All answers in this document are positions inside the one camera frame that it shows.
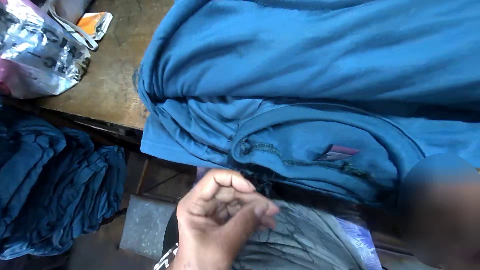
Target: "bag handle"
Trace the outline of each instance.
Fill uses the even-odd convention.
[[[59,23],[61,26],[63,26],[63,28],[65,28],[65,30],[67,30],[67,32],[69,32],[76,40],[78,40],[90,50],[98,49],[98,43],[93,39],[93,37],[87,34],[82,28],[58,16],[57,12],[55,11],[55,7],[51,2],[46,3],[44,8],[48,12],[50,12],[53,19],[57,21],[57,23]]]

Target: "white plastic bag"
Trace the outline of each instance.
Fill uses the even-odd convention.
[[[77,84],[88,48],[29,0],[0,0],[0,88],[14,98],[59,95]]]

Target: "gray fabric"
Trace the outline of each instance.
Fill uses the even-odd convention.
[[[240,251],[234,270],[366,270],[334,216],[285,201],[275,230],[259,231]]]

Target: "dirty wooden surface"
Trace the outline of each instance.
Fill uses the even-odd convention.
[[[96,0],[92,12],[113,21],[92,53],[88,72],[60,96],[40,98],[39,106],[127,127],[143,129],[148,111],[133,88],[132,75],[160,21],[174,0]]]

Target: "dark blue clothing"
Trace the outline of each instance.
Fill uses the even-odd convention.
[[[0,171],[0,195],[8,201],[0,217],[4,224],[0,259],[63,253],[74,238],[98,230],[102,220],[119,209],[126,177],[121,148],[96,148],[84,132],[59,130],[7,108],[1,109],[0,127],[8,131],[8,141],[21,143],[24,149],[14,151]],[[32,165],[36,157],[42,162]],[[9,179],[21,177],[15,181],[15,193],[7,193]]]
[[[426,156],[479,167],[478,10],[476,0],[177,1],[138,73],[151,112],[141,149],[369,205]],[[325,161],[331,146],[359,152]]]

